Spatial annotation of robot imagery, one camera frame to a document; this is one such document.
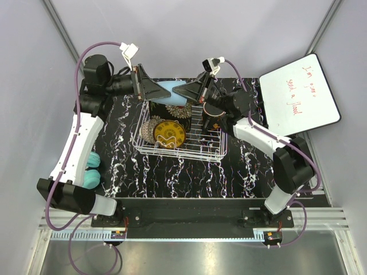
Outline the red black lacquer bowl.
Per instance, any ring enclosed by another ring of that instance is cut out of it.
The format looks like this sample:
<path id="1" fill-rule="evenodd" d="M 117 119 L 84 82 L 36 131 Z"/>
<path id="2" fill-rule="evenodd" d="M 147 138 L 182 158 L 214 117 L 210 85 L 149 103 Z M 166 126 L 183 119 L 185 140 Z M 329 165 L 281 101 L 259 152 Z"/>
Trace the red black lacquer bowl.
<path id="1" fill-rule="evenodd" d="M 220 119 L 225 115 L 225 112 L 217 107 L 209 104 L 203 104 L 202 111 L 202 131 L 207 133 L 209 131 L 216 131 L 220 129 Z"/>

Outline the beige red patterned bowl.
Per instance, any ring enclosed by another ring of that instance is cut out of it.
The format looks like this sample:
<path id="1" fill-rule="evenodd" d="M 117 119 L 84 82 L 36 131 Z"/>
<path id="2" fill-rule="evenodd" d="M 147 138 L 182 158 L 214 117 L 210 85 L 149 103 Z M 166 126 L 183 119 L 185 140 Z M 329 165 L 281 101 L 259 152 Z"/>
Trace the beige red patterned bowl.
<path id="1" fill-rule="evenodd" d="M 154 132 L 154 128 L 157 123 L 158 123 L 158 120 L 150 119 L 144 122 L 139 130 L 140 137 L 148 144 L 154 144 L 153 132 Z"/>

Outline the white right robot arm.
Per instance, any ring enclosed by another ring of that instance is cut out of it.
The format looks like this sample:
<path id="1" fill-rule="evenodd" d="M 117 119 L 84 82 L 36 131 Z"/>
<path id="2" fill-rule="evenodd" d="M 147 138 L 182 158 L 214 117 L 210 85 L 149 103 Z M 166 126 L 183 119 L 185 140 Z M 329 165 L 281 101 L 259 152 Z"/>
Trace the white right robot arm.
<path id="1" fill-rule="evenodd" d="M 240 89 L 226 92 L 214 76 L 203 72 L 172 91 L 192 104 L 209 104 L 219 109 L 224 113 L 220 127 L 225 133 L 256 147 L 272 160 L 275 187 L 264 202 L 260 220 L 267 227 L 279 223 L 280 213 L 291 205 L 317 171 L 305 140 L 276 135 L 255 122 L 251 114 L 252 96 L 244 83 Z"/>

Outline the white wire dish rack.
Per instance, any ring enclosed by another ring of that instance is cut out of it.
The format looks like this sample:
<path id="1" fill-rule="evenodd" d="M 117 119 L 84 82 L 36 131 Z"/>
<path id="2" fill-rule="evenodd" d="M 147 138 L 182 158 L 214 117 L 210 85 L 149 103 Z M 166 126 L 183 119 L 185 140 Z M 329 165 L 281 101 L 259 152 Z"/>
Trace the white wire dish rack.
<path id="1" fill-rule="evenodd" d="M 141 106 L 139 119 L 135 126 L 132 145 L 144 155 L 219 163 L 227 154 L 227 134 L 223 133 L 221 129 L 202 133 L 202 112 L 202 106 L 192 106 L 191 129 L 186 134 L 186 141 L 180 148 L 162 148 L 158 145 L 148 144 L 140 136 L 141 126 L 150 118 L 149 103 L 145 101 Z"/>

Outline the black floral square plate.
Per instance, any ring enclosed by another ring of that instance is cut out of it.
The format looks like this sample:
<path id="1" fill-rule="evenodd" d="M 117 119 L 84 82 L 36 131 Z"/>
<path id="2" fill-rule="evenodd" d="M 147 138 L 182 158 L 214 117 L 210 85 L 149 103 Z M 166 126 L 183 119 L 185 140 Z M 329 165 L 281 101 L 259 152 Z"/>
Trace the black floral square plate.
<path id="1" fill-rule="evenodd" d="M 149 102 L 149 114 L 151 119 L 174 120 L 180 123 L 186 132 L 190 132 L 192 124 L 192 105 L 184 106 L 164 105 Z"/>

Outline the light blue plastic cup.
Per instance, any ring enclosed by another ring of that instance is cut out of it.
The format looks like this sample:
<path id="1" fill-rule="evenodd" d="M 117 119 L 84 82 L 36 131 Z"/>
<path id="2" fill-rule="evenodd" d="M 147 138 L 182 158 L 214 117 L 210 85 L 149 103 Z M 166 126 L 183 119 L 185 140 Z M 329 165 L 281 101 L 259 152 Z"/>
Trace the light blue plastic cup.
<path id="1" fill-rule="evenodd" d="M 184 85 L 185 83 L 186 82 L 183 80 L 159 81 L 158 84 L 168 90 L 171 96 L 167 98 L 156 99 L 153 100 L 153 102 L 163 105 L 172 105 L 176 107 L 185 106 L 187 103 L 187 99 L 173 91 L 173 88 Z"/>

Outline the yellow patterned plate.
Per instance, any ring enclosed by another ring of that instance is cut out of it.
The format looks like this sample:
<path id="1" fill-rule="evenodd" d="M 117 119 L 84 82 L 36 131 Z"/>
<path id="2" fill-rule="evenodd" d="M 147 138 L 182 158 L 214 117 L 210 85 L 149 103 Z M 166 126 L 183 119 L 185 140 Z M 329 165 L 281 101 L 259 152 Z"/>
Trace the yellow patterned plate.
<path id="1" fill-rule="evenodd" d="M 186 141 L 184 127 L 174 120 L 163 120 L 153 130 L 155 143 L 166 149 L 180 148 Z"/>

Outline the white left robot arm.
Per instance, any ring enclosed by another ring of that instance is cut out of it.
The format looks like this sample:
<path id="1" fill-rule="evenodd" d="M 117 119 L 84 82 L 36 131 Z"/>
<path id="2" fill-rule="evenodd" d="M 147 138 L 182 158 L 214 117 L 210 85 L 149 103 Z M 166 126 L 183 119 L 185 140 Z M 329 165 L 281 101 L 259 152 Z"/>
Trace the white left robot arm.
<path id="1" fill-rule="evenodd" d="M 38 180 L 37 190 L 46 200 L 47 209 L 103 215 L 110 226 L 117 227 L 124 219 L 117 201 L 86 188 L 84 175 L 92 147 L 115 96 L 134 95 L 140 100 L 153 101 L 168 98 L 171 92 L 151 79 L 141 64 L 132 67 L 129 74 L 112 74 L 111 69 L 104 55 L 85 59 L 70 134 L 57 165 L 48 178 Z"/>

